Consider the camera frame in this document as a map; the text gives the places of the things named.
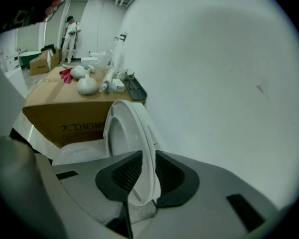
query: cable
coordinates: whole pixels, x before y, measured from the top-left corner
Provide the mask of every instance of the cable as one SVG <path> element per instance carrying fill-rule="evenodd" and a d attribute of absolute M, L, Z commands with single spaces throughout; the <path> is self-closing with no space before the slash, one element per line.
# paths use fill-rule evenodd
<path fill-rule="evenodd" d="M 102 16 L 104 4 L 105 4 L 105 0 L 103 0 L 103 4 L 102 4 L 102 7 L 101 7 L 101 11 L 100 11 L 99 23 L 98 23 L 98 32 L 97 32 L 97 40 L 96 40 L 96 50 L 97 50 L 97 52 L 100 52 L 99 51 L 99 32 L 100 32 L 100 22 L 101 22 L 101 16 Z"/>

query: pink cloth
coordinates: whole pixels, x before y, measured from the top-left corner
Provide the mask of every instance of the pink cloth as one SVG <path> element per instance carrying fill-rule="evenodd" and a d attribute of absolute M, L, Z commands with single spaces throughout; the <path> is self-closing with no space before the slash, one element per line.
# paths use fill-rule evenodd
<path fill-rule="evenodd" d="M 73 77 L 70 75 L 71 70 L 72 70 L 72 68 L 60 71 L 61 79 L 64 80 L 64 83 L 72 82 Z"/>

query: white box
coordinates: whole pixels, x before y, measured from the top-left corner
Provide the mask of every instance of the white box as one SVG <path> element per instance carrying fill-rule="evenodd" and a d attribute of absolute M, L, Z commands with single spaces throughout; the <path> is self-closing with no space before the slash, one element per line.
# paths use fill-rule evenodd
<path fill-rule="evenodd" d="M 112 89 L 114 89 L 115 92 L 123 92 L 125 89 L 125 85 L 120 79 L 113 79 Z"/>

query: white shirt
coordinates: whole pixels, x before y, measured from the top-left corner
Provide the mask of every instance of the white shirt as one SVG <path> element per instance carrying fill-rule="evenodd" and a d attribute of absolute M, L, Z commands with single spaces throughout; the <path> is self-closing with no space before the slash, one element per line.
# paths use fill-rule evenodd
<path fill-rule="evenodd" d="M 69 32 L 81 30 L 80 22 L 74 22 L 68 25 L 68 29 L 66 30 L 65 39 L 75 38 L 76 34 L 69 35 Z"/>

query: person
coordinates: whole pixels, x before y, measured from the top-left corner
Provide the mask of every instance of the person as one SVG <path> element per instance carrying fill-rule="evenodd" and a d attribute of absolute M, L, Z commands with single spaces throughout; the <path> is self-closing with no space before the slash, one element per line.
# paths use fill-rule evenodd
<path fill-rule="evenodd" d="M 62 61 L 64 63 L 66 52 L 69 47 L 69 54 L 68 54 L 68 63 L 71 63 L 71 58 L 73 56 L 74 44 L 77 33 L 81 32 L 81 25 L 77 22 L 73 16 L 68 16 L 66 22 L 69 23 L 68 27 L 65 30 L 65 38 L 62 48 Z"/>

